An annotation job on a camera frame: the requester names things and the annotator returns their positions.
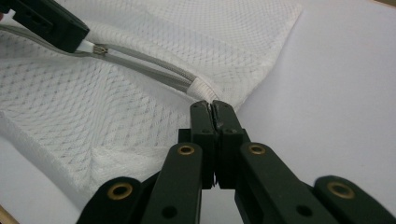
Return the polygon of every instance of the white table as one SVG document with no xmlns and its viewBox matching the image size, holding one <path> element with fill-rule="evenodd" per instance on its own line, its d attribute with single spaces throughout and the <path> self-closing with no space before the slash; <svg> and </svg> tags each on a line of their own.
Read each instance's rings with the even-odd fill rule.
<svg viewBox="0 0 396 224">
<path fill-rule="evenodd" d="M 304 182 L 345 177 L 396 215 L 396 8 L 298 0 L 277 64 L 238 112 Z M 20 223 L 74 223 L 75 205 L 4 138 L 0 204 Z M 242 223 L 231 190 L 205 190 L 201 223 Z"/>
</svg>

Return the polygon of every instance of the brass screw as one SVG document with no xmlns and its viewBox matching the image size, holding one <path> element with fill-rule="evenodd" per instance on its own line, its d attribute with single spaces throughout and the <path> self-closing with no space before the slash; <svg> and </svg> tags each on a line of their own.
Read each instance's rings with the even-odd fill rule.
<svg viewBox="0 0 396 224">
<path fill-rule="evenodd" d="M 182 146 L 177 149 L 178 154 L 183 155 L 183 156 L 188 156 L 192 153 L 194 153 L 194 148 L 190 146 Z"/>
<path fill-rule="evenodd" d="M 334 195 L 343 199 L 355 198 L 355 192 L 349 186 L 340 182 L 330 182 L 327 184 L 327 189 Z"/>
<path fill-rule="evenodd" d="M 111 186 L 110 189 L 107 191 L 107 197 L 111 200 L 122 200 L 126 197 L 128 197 L 132 191 L 133 187 L 129 183 L 125 182 L 119 182 L 115 183 L 113 186 Z"/>
<path fill-rule="evenodd" d="M 259 145 L 250 145 L 248 150 L 255 155 L 262 155 L 265 153 L 265 148 Z"/>
</svg>

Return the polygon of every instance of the wooden edge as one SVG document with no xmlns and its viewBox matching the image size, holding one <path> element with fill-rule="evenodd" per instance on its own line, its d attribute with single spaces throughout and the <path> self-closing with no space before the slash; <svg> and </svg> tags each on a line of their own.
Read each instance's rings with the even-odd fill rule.
<svg viewBox="0 0 396 224">
<path fill-rule="evenodd" d="M 17 220 L 0 205 L 0 223 L 1 224 L 19 224 Z"/>
</svg>

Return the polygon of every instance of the mesh bag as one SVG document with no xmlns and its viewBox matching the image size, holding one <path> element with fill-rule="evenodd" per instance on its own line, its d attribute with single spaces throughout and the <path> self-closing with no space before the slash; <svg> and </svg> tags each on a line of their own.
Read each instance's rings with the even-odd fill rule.
<svg viewBox="0 0 396 224">
<path fill-rule="evenodd" d="M 65 56 L 0 31 L 0 134 L 87 199 L 116 176 L 158 172 L 198 100 L 239 107 L 276 62 L 301 8 L 285 0 L 58 0 L 87 39 L 195 75 L 177 91 L 133 69 Z"/>
</svg>

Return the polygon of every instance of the black clamp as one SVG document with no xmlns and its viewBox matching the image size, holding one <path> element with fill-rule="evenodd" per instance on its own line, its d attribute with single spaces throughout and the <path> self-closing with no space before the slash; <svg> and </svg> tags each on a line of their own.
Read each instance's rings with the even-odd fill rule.
<svg viewBox="0 0 396 224">
<path fill-rule="evenodd" d="M 13 19 L 57 49 L 74 53 L 90 29 L 53 0 L 0 0 L 0 12 L 15 11 Z"/>
<path fill-rule="evenodd" d="M 199 223 L 201 189 L 216 182 L 235 189 L 244 223 L 395 224 L 380 203 L 337 176 L 301 182 L 266 145 L 252 143 L 230 105 L 191 106 L 191 128 L 179 130 L 161 171 L 140 183 L 129 177 L 106 182 L 78 223 Z"/>
</svg>

